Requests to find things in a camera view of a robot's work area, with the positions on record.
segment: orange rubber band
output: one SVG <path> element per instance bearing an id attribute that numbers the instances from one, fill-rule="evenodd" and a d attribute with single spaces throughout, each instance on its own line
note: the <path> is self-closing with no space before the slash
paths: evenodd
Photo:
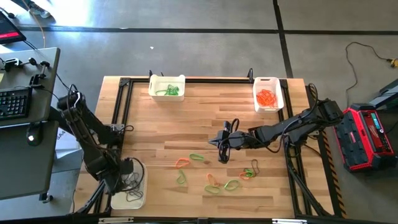
<path id="1" fill-rule="evenodd" d="M 185 167 L 186 165 L 190 164 L 191 162 L 189 161 L 189 159 L 186 158 L 179 158 L 176 162 L 175 162 L 175 168 L 179 169 L 181 167 Z"/>
<path id="2" fill-rule="evenodd" d="M 250 177 L 246 177 L 247 172 L 242 172 L 239 174 L 239 177 L 243 180 L 249 180 Z"/>
<path id="3" fill-rule="evenodd" d="M 206 177 L 207 177 L 207 180 L 209 181 L 210 186 L 212 186 L 212 187 L 220 186 L 220 183 L 217 182 L 216 178 L 212 174 L 207 174 Z"/>

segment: keyboard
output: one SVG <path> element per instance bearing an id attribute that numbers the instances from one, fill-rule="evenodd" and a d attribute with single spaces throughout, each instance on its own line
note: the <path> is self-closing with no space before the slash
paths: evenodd
<path id="1" fill-rule="evenodd" d="M 31 98 L 31 87 L 0 90 L 0 121 L 28 117 Z"/>

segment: gray floor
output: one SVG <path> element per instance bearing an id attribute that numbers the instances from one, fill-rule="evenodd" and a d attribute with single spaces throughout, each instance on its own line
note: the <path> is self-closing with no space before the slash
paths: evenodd
<path id="1" fill-rule="evenodd" d="M 276 29 L 272 0 L 36 0 L 53 13 L 40 19 L 43 26 L 81 26 L 99 28 L 222 28 Z M 19 26 L 36 26 L 24 11 L 15 10 Z M 290 30 L 397 30 L 395 0 L 279 0 L 285 29 Z M 42 47 L 40 32 L 24 32 L 36 47 Z M 149 69 L 165 75 L 226 76 L 247 74 L 286 77 L 277 34 L 143 34 L 96 32 L 46 32 L 47 47 L 61 48 L 58 73 L 67 84 L 76 83 L 95 109 L 105 75 L 147 75 Z M 397 36 L 388 35 L 286 35 L 295 78 L 318 87 L 320 98 L 336 100 L 346 107 L 345 89 L 354 83 L 346 61 L 345 47 L 358 41 L 375 47 L 382 57 L 398 57 Z M 1 51 L 26 50 L 17 43 Z M 350 103 L 367 102 L 378 90 L 396 79 L 398 70 L 376 58 L 371 50 L 357 45 L 349 57 L 358 73 L 358 84 L 349 92 Z M 60 83 L 56 95 L 66 94 Z M 398 213 L 398 172 L 389 170 L 374 175 L 350 174 L 342 168 L 341 157 L 330 135 L 336 168 L 350 218 L 396 223 Z M 14 199 L 1 206 L 26 204 L 24 217 L 68 213 L 75 182 L 64 186 L 60 179 L 73 179 L 71 172 L 53 175 L 58 204 L 37 205 Z M 18 217 L 0 212 L 0 218 Z"/>

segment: white bin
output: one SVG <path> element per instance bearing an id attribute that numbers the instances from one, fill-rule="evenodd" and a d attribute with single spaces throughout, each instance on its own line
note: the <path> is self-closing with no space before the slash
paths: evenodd
<path id="1" fill-rule="evenodd" d="M 166 90 L 168 85 L 177 86 L 179 88 L 178 96 L 164 96 L 164 92 L 160 92 L 156 95 L 157 91 Z M 185 75 L 180 75 L 179 77 L 160 77 L 152 75 L 150 77 L 148 94 L 158 102 L 183 101 L 185 94 Z"/>
<path id="2" fill-rule="evenodd" d="M 257 102 L 257 93 L 261 90 L 269 90 L 276 96 L 277 106 L 260 106 Z M 280 89 L 279 79 L 276 77 L 257 77 L 253 84 L 254 110 L 257 113 L 276 113 L 284 107 L 282 90 Z"/>

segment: yellow cable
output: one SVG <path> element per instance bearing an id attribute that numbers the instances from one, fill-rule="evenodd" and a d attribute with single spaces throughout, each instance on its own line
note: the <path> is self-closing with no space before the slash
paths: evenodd
<path id="1" fill-rule="evenodd" d="M 36 16 L 32 13 L 32 11 L 30 11 L 30 8 L 27 5 L 27 3 L 25 2 L 25 0 L 22 0 L 22 2 L 25 4 L 26 8 L 28 8 L 28 11 L 33 16 L 33 18 L 35 19 L 37 25 L 40 27 L 40 30 L 42 31 L 42 35 L 43 35 L 43 48 L 45 48 L 45 35 L 44 35 L 43 27 L 40 25 L 40 22 L 37 20 Z"/>

